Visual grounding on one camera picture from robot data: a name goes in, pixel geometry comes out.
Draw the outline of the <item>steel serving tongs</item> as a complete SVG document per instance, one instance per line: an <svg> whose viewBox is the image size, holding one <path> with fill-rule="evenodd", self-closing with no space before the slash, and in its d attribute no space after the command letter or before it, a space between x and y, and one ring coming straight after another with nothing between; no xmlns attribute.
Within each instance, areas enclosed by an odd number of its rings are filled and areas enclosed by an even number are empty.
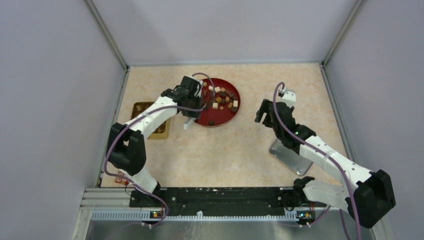
<svg viewBox="0 0 424 240"><path fill-rule="evenodd" d="M196 120L194 117L189 117L186 122L183 124L183 129L188 130L189 127L193 124L193 122Z"/></svg>

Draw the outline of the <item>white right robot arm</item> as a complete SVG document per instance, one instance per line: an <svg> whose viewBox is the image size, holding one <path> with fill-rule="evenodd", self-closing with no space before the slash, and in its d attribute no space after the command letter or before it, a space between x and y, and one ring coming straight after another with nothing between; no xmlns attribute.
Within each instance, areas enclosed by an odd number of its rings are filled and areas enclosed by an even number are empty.
<svg viewBox="0 0 424 240"><path fill-rule="evenodd" d="M293 200L299 206L320 202L336 207L370 229L396 206L390 175L382 169L371 171L327 145L305 125L296 123L293 107L264 99L255 122L273 129L276 140L271 152L281 160L307 160L340 184L333 185L305 176L293 182Z"/></svg>

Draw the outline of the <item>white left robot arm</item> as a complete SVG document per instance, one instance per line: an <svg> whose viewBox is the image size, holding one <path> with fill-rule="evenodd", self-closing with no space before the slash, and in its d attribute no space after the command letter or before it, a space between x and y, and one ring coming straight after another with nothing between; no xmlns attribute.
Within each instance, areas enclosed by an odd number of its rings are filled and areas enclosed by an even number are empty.
<svg viewBox="0 0 424 240"><path fill-rule="evenodd" d="M177 114L187 117L183 128L187 130L200 117L203 80L185 75L181 83L163 91L157 100L134 119L112 125L107 143L103 168L111 175L107 165L112 164L133 183L141 194L141 200L149 207L160 202L157 180L146 167L146 140L167 120Z"/></svg>

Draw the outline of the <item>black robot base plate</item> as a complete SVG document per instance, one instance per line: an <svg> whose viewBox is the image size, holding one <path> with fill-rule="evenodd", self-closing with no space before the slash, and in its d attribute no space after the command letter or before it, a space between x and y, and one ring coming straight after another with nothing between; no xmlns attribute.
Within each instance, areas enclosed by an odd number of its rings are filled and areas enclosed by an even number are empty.
<svg viewBox="0 0 424 240"><path fill-rule="evenodd" d="M168 187L149 196L131 192L131 208L168 210L168 216L194 216L201 211L206 217L283 216L297 208L325 207L313 203L291 187Z"/></svg>

